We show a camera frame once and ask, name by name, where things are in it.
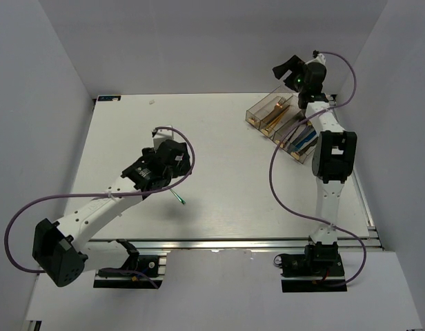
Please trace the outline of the black knife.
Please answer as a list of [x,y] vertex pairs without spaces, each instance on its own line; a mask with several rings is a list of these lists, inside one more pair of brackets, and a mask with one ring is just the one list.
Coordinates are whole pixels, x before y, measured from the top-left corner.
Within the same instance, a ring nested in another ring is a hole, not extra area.
[[306,154],[306,152],[312,148],[313,146],[315,146],[317,143],[317,139],[313,139],[312,141],[310,141],[307,145],[305,145],[304,147],[302,147],[300,150],[293,152],[291,155],[293,157],[295,157],[296,159],[300,159],[300,157],[303,154]]

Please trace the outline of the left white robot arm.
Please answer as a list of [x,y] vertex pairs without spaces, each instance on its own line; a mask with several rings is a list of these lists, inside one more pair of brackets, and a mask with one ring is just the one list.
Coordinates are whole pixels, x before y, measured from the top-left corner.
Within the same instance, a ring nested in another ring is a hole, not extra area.
[[71,284],[84,271],[89,259],[86,244],[98,231],[150,195],[168,189],[173,179],[186,178],[194,164],[195,152],[189,142],[166,139],[156,148],[144,148],[103,194],[72,214],[36,225],[34,260],[56,286]]

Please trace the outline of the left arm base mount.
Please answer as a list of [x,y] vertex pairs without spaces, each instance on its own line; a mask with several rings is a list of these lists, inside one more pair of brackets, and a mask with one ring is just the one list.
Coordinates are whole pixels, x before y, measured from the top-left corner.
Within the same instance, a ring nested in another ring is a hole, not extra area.
[[95,274],[93,288],[158,290],[163,282],[162,257],[157,254],[141,254],[125,239],[115,241],[117,249],[127,256],[121,266],[103,267]]

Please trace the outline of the iridescent rainbow fork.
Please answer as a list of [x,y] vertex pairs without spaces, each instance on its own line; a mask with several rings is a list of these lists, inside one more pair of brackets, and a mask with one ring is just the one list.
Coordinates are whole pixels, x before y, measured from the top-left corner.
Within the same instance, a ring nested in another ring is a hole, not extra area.
[[170,189],[170,191],[182,205],[186,205],[186,201],[174,189]]

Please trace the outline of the blue knife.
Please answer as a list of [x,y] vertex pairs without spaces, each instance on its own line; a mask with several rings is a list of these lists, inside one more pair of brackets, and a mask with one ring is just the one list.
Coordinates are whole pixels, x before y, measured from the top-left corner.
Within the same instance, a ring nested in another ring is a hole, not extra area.
[[303,138],[299,143],[289,148],[290,152],[296,152],[302,149],[304,145],[306,145],[308,142],[312,141],[315,138],[315,135],[316,133],[313,132],[312,134],[309,134],[307,137]]

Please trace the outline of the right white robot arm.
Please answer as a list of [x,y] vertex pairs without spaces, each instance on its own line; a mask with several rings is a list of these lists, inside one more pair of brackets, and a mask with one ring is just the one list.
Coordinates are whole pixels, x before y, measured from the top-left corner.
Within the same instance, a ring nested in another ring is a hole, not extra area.
[[317,134],[312,159],[312,172],[317,183],[317,205],[313,218],[321,225],[309,236],[303,265],[308,273],[318,275],[338,258],[336,226],[339,198],[353,172],[357,135],[339,124],[322,92],[327,73],[323,53],[315,51],[313,59],[307,62],[294,55],[273,68],[277,79],[287,72],[290,74],[284,79],[284,84],[298,93],[298,108]]

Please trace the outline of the gold chopstick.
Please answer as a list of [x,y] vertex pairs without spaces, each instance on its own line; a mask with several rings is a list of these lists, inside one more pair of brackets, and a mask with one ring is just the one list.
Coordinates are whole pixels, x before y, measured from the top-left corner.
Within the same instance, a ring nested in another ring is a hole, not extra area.
[[287,113],[287,110],[284,110],[281,114],[279,114],[277,117],[275,117],[267,126],[266,126],[266,130],[268,132],[272,131],[275,126],[282,120],[282,118],[284,117],[284,115]]
[[283,110],[275,119],[273,119],[269,124],[266,125],[262,132],[265,135],[269,135],[287,112],[288,109]]

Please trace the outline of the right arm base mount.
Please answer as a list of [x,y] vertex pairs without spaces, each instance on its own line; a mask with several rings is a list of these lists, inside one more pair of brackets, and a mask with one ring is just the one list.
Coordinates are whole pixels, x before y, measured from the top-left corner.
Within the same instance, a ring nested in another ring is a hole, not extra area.
[[283,293],[346,292],[341,256],[334,262],[306,263],[304,254],[278,254],[273,259],[281,270]]

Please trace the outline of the gold ornate fork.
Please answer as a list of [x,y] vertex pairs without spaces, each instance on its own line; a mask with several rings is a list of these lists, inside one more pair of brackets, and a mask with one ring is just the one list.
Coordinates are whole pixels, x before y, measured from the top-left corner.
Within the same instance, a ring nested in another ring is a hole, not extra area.
[[285,97],[281,97],[280,100],[275,104],[271,113],[266,115],[261,121],[263,124],[270,125],[279,115],[288,109],[290,101]]

